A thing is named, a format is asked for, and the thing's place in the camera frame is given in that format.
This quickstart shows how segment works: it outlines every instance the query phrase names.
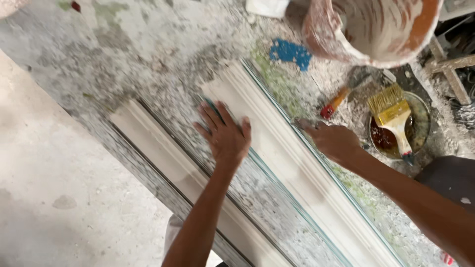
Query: bucket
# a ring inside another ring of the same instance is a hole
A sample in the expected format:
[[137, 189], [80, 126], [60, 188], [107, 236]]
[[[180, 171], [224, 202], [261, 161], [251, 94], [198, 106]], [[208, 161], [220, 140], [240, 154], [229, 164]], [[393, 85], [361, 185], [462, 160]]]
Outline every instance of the bucket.
[[316, 57], [390, 68], [413, 59], [437, 25], [439, 0], [312, 0], [303, 38]]

